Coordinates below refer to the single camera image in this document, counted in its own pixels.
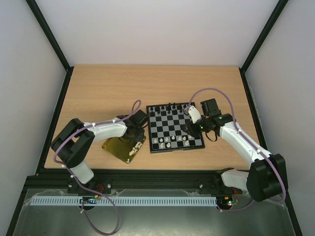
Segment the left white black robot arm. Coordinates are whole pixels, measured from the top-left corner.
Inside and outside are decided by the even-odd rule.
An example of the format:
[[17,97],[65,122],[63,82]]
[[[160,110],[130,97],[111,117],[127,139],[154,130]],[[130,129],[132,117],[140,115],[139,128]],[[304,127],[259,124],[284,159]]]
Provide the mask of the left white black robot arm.
[[61,164],[86,184],[94,177],[85,157],[93,143],[105,140],[105,149],[115,157],[130,162],[142,147],[144,125],[148,116],[142,110],[133,111],[100,123],[88,123],[74,118],[56,136],[51,149]]

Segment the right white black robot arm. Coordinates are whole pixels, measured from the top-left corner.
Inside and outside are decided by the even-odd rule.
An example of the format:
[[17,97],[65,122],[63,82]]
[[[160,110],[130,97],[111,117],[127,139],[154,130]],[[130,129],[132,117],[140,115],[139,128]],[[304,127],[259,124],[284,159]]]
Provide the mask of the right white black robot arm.
[[183,130],[196,138],[201,133],[213,131],[215,137],[228,142],[249,165],[249,171],[226,169],[215,180],[215,188],[226,192],[231,187],[247,191],[257,202],[277,195],[286,197],[288,189],[285,160],[259,146],[246,134],[231,114],[222,114],[215,99],[200,103],[202,113],[193,105],[184,106],[190,120]]

